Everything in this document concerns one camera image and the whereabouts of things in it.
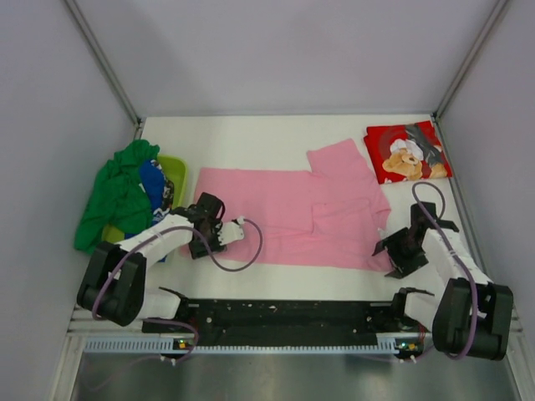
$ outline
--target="pink cloth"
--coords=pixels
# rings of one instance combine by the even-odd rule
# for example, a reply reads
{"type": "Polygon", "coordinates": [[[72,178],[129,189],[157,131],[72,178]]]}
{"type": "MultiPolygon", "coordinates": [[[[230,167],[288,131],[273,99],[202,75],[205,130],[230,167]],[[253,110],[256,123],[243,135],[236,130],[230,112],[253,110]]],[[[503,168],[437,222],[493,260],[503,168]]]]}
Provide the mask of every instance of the pink cloth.
{"type": "MultiPolygon", "coordinates": [[[[371,256],[390,205],[355,143],[307,156],[312,172],[201,169],[195,197],[211,193],[225,202],[226,218],[245,216],[260,225],[260,263],[390,271],[385,252],[371,256]]],[[[245,231],[245,240],[218,257],[251,260],[258,235],[250,225],[245,231]]]]}

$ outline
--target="teddy bear print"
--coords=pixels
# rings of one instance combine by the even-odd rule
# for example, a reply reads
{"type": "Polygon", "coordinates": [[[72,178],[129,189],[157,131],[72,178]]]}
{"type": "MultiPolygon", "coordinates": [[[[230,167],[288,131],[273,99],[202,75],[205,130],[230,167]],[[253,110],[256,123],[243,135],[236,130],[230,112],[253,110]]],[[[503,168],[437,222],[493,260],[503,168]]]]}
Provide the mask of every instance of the teddy bear print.
{"type": "Polygon", "coordinates": [[[409,180],[419,180],[422,177],[423,159],[424,153],[414,141],[395,140],[390,146],[390,158],[383,162],[383,169],[409,180]]]}
{"type": "Polygon", "coordinates": [[[383,162],[383,169],[389,173],[403,175],[408,180],[419,180],[422,176],[422,161],[431,172],[429,178],[447,176],[439,146],[433,146],[416,124],[406,125],[407,140],[397,139],[390,146],[390,158],[383,162]]]}

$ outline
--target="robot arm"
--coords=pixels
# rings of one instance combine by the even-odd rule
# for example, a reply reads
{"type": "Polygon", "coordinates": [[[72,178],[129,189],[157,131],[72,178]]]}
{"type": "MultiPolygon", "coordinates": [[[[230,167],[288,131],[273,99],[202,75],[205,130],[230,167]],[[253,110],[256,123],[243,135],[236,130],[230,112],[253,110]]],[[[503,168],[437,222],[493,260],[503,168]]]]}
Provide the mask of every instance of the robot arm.
{"type": "Polygon", "coordinates": [[[146,270],[184,245],[189,246],[193,259],[208,255],[202,241],[193,236],[193,228],[205,237],[212,253],[225,251],[227,244],[243,239],[243,218],[223,223],[224,209],[223,203],[214,195],[203,193],[195,205],[175,208],[158,224],[137,236],[116,244],[101,242],[89,261],[77,303],[91,310],[104,282],[120,260],[145,242],[125,260],[120,273],[115,275],[99,303],[98,314],[120,326],[127,326],[136,318],[173,318],[180,306],[179,294],[162,288],[145,288],[146,270]],[[173,227],[182,230],[171,230],[173,227]]]}
{"type": "MultiPolygon", "coordinates": [[[[424,204],[436,218],[435,205],[424,204]]],[[[465,346],[471,314],[477,313],[476,335],[468,356],[499,360],[505,356],[513,296],[483,273],[461,241],[451,221],[436,218],[456,255],[471,273],[477,289],[477,311],[472,311],[471,289],[465,272],[452,257],[439,232],[429,226],[418,205],[411,208],[410,229],[398,231],[378,244],[389,252],[395,271],[389,276],[416,283],[396,294],[398,311],[432,331],[438,351],[459,353],[465,346]]]]}

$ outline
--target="metal floor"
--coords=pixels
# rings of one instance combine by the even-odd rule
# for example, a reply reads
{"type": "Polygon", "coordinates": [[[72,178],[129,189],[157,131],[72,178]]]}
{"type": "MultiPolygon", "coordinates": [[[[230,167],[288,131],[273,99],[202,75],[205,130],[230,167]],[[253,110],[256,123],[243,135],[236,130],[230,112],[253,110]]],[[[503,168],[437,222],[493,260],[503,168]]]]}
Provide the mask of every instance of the metal floor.
{"type": "Polygon", "coordinates": [[[140,355],[85,354],[73,401],[513,401],[507,362],[438,352],[417,363],[347,356],[208,356],[177,365],[148,360],[95,386],[140,355]]]}

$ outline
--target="red cloth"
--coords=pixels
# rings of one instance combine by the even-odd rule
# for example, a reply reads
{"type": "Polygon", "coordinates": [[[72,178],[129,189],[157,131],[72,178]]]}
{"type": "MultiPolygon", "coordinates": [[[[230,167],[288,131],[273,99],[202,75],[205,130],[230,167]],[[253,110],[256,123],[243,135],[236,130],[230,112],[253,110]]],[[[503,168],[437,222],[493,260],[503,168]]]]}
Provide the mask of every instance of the red cloth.
{"type": "Polygon", "coordinates": [[[380,184],[403,180],[451,177],[430,121],[368,127],[364,142],[380,184]]]}

